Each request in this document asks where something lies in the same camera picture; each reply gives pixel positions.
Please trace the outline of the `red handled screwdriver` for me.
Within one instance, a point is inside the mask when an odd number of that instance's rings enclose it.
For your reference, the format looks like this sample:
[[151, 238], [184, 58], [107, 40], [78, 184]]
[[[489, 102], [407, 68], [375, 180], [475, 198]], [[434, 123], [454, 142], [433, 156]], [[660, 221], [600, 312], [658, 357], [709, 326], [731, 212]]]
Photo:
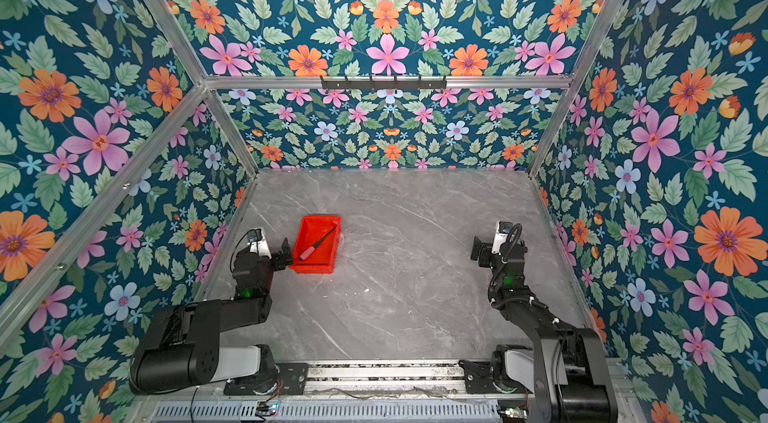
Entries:
[[331, 235], [335, 232], [336, 228], [331, 228], [322, 238], [320, 238], [318, 241], [313, 243], [310, 247], [304, 250], [304, 252], [299, 256], [299, 259], [301, 261], [306, 261], [316, 250], [317, 248]]

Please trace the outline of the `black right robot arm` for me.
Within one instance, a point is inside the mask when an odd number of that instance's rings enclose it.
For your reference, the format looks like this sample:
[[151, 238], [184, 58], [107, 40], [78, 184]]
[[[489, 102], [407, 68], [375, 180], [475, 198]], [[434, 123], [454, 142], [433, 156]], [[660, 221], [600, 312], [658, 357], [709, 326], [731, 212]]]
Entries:
[[527, 247], [519, 226], [501, 243], [474, 238], [470, 259], [491, 270], [490, 306], [530, 340], [499, 345], [490, 378], [500, 392], [525, 392], [524, 404], [503, 403], [504, 422], [616, 422], [619, 406], [602, 337], [556, 316], [525, 282]]

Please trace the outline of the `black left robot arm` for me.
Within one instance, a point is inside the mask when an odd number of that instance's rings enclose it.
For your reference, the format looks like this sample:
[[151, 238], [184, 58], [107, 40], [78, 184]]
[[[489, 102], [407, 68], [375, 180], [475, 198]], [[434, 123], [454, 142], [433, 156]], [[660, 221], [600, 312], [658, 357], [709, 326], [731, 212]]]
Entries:
[[279, 369], [268, 345], [221, 343], [223, 333], [267, 320], [274, 274], [293, 264], [288, 240], [271, 255], [264, 246], [253, 243], [235, 255], [233, 297], [158, 312], [130, 364], [130, 388], [135, 394], [163, 395], [222, 381], [249, 385], [257, 394], [273, 390]]

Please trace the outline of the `red plastic bin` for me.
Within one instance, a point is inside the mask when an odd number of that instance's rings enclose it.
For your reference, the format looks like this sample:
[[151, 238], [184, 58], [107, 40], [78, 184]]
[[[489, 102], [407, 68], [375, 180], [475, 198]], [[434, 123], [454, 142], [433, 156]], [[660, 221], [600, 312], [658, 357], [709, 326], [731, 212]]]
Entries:
[[297, 274], [329, 275], [334, 272], [342, 233], [342, 218], [307, 215], [300, 224], [291, 270]]

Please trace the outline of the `black hook rack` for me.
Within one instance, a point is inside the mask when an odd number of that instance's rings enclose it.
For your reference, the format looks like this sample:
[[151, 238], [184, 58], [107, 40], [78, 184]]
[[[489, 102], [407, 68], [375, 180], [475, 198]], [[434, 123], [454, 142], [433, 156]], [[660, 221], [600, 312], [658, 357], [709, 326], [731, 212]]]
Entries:
[[392, 77], [321, 77], [325, 90], [378, 91], [395, 89], [403, 91], [443, 90], [448, 88], [446, 77], [392, 76]]

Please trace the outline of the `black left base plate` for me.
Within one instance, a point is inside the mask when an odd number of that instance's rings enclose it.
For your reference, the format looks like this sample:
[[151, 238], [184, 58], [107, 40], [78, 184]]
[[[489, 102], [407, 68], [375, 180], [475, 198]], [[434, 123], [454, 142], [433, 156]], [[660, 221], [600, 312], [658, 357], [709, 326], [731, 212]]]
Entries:
[[227, 382], [227, 396], [278, 396], [302, 395], [308, 380], [307, 363], [276, 363], [252, 376], [240, 377]]

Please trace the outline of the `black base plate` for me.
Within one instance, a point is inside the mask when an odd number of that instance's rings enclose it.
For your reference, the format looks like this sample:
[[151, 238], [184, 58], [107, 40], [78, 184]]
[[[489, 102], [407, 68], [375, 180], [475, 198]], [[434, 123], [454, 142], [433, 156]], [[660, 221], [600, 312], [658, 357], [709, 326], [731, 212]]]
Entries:
[[308, 380], [307, 363], [276, 363], [252, 376], [240, 377], [227, 382], [227, 396], [278, 396], [302, 395]]
[[496, 360], [458, 361], [463, 371], [465, 390], [469, 394], [527, 394], [528, 389], [509, 378], [502, 363]]

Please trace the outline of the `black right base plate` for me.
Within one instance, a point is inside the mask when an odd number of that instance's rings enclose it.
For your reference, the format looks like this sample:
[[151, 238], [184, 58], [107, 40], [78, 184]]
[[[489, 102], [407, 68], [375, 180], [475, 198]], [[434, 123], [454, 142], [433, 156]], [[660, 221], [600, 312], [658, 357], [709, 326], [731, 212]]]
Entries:
[[458, 361], [463, 371], [465, 390], [469, 394], [527, 394], [528, 389], [509, 378], [502, 363], [496, 360]]

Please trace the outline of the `aluminium mounting rail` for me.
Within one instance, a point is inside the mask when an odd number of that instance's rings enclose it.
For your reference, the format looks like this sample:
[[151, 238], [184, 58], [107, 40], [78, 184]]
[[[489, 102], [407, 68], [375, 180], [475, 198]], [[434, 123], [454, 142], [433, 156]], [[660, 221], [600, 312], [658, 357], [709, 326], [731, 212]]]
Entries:
[[228, 398], [254, 401], [280, 400], [285, 398], [349, 398], [365, 399], [481, 399], [511, 398], [521, 395], [531, 397], [534, 393], [534, 361], [530, 351], [525, 349], [503, 350], [489, 359], [502, 363], [506, 375], [522, 383], [527, 394], [469, 394], [465, 390], [464, 375], [458, 365], [461, 359], [416, 359], [416, 360], [314, 360], [286, 361], [277, 363], [307, 363], [308, 380], [302, 395], [278, 396], [227, 396], [224, 387], [227, 382], [209, 383], [186, 388], [163, 395], [141, 395], [153, 397], [179, 397], [210, 394]]

